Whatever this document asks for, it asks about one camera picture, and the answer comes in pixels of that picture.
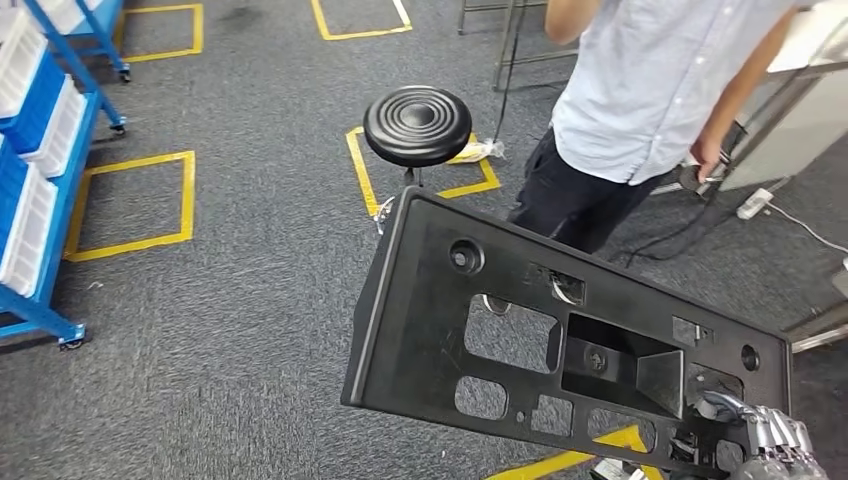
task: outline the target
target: black cable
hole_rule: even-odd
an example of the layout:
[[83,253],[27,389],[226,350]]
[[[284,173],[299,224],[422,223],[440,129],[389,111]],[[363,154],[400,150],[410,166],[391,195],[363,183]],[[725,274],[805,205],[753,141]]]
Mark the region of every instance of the black cable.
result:
[[501,112],[498,118],[498,124],[495,127],[495,135],[492,137],[492,143],[498,141],[501,134],[501,127],[506,116],[506,100],[509,97],[509,85],[512,83],[512,69],[515,67],[515,56],[518,52],[518,34],[521,33],[521,26],[524,24],[524,13],[527,11],[527,0],[521,2],[521,11],[518,12],[518,22],[515,25],[515,38],[512,40],[512,53],[509,58],[509,68],[506,71],[506,84],[504,85],[503,99],[501,100]]
[[[729,150],[728,156],[731,155],[733,153],[733,151],[736,150],[736,147],[739,146],[742,139],[747,134],[748,134],[747,130],[744,127],[742,127],[741,125],[739,125],[739,130],[736,132],[736,135],[734,135],[733,141],[731,142],[730,148],[728,149]],[[733,167],[730,164],[725,164],[725,165],[727,166],[728,174],[733,171]],[[724,222],[733,218],[733,212],[729,212],[728,214],[725,214],[724,216],[722,216],[721,220],[719,220],[718,222],[716,222],[712,226],[708,227],[700,236],[695,237],[689,243],[687,243],[682,248],[680,248],[679,250],[677,250],[676,252],[674,252],[670,255],[660,257],[658,255],[647,254],[647,253],[642,253],[642,252],[644,252],[648,248],[653,247],[654,245],[658,245],[660,243],[667,242],[668,240],[671,240],[673,238],[677,238],[678,236],[689,231],[689,229],[694,227],[702,218],[704,218],[704,216],[710,210],[710,207],[715,203],[715,200],[717,198],[718,198],[718,190],[714,191],[713,194],[710,196],[710,198],[707,199],[707,201],[706,201],[706,203],[704,203],[704,207],[701,209],[701,211],[698,212],[694,217],[692,217],[691,220],[686,222],[686,224],[683,225],[682,227],[678,228],[677,230],[674,230],[673,232],[671,232],[669,234],[663,235],[661,237],[657,237],[657,238],[649,241],[648,243],[642,245],[641,247],[639,247],[635,250],[618,251],[612,256],[612,259],[616,259],[623,254],[627,254],[628,257],[627,257],[627,261],[624,264],[624,268],[630,268],[630,266],[633,264],[633,260],[635,260],[636,258],[645,258],[645,259],[654,260],[654,261],[657,261],[657,262],[664,262],[664,261],[667,261],[667,260],[677,258],[680,255],[683,255],[684,253],[689,251],[689,249],[691,249],[695,245],[699,244],[701,242],[701,240],[703,240],[709,234],[711,234],[716,228],[719,227],[719,225],[721,225]]]

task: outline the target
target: black pants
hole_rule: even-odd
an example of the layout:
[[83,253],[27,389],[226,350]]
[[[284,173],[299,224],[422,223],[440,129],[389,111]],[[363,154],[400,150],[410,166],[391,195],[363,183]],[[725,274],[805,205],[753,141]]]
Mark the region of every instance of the black pants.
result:
[[553,130],[527,159],[524,177],[507,220],[587,253],[600,249],[662,179],[628,185],[575,170],[560,158]]

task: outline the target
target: blue metal shelf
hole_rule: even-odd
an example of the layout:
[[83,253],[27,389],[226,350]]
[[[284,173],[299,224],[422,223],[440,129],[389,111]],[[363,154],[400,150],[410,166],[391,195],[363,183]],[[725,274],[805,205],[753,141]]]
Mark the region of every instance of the blue metal shelf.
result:
[[[118,17],[121,15],[121,9],[124,6],[124,0],[103,0],[91,13],[100,24],[100,27],[107,33],[112,34],[115,31],[115,25],[118,23]],[[87,37],[94,35],[94,29],[86,20],[83,20],[77,28],[66,37]]]
[[79,136],[73,150],[65,174],[50,181],[59,189],[56,195],[56,206],[53,207],[53,218],[50,221],[50,231],[47,234],[47,247],[41,261],[41,274],[32,298],[44,304],[50,303],[53,296],[53,284],[59,271],[59,262],[65,247],[65,237],[71,221],[71,212],[77,198],[82,171],[85,170],[85,159],[91,147],[91,136],[97,125],[97,111],[100,109],[100,95],[97,92],[85,94],[87,102],[83,113]]
[[[35,293],[25,298],[13,291],[6,285],[0,284],[0,312],[8,312],[21,320],[20,323],[0,327],[0,338],[19,335],[36,330],[44,331],[54,335],[59,340],[60,346],[77,346],[85,337],[85,326],[74,324],[56,313],[50,308],[50,298],[53,295],[53,286],[59,271],[59,263],[65,246],[65,237],[70,226],[71,212],[76,202],[77,191],[83,170],[85,170],[88,151],[91,147],[91,138],[97,125],[97,114],[103,110],[111,122],[110,128],[118,134],[124,133],[124,117],[122,117],[112,102],[103,94],[100,86],[82,64],[67,39],[56,31],[56,27],[50,22],[47,14],[38,4],[37,0],[24,0],[30,12],[36,20],[41,23],[47,38],[56,47],[59,54],[64,57],[73,73],[85,86],[85,110],[82,123],[80,124],[77,138],[71,150],[65,174],[54,178],[51,182],[56,185],[58,192],[56,204],[53,207],[53,216],[50,229],[47,233],[47,245],[41,262],[41,271],[38,275]],[[89,11],[84,0],[76,0],[78,6],[83,10],[87,22],[93,26],[94,33],[102,40],[102,29],[98,20]]]
[[65,174],[50,180],[58,188],[58,193],[35,293],[30,298],[23,298],[6,286],[0,285],[0,302],[2,302],[0,308],[15,313],[24,320],[21,323],[0,328],[0,338],[40,329],[59,337],[59,343],[74,342],[85,336],[84,325],[68,322],[49,307],[50,297],[53,296],[53,284],[56,282],[56,274],[59,271],[59,263],[65,247],[65,237],[68,234],[71,211],[77,198],[82,172],[85,170],[85,161],[91,147],[91,136],[97,125],[97,112],[101,107],[99,92],[87,93],[84,96],[86,106],[82,124],[71,150],[71,158],[68,160]]

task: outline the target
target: round hole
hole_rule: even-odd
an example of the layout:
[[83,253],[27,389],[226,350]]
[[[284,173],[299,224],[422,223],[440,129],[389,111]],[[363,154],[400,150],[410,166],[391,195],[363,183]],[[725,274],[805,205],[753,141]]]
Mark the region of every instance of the round hole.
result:
[[471,240],[457,240],[451,245],[450,260],[459,272],[473,275],[483,268],[483,251]]
[[742,347],[742,365],[744,365],[745,369],[749,372],[753,372],[760,368],[760,354],[754,350],[754,347],[750,345]]

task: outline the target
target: stool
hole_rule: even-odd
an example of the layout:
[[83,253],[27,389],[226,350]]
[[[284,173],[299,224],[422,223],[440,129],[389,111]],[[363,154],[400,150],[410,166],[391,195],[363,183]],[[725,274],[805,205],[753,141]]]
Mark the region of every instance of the stool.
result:
[[[404,167],[404,184],[418,179],[421,169],[454,158],[471,137],[471,112],[456,95],[435,87],[408,86],[377,99],[365,111],[365,141],[383,160]],[[374,221],[383,233],[394,197],[380,206]]]

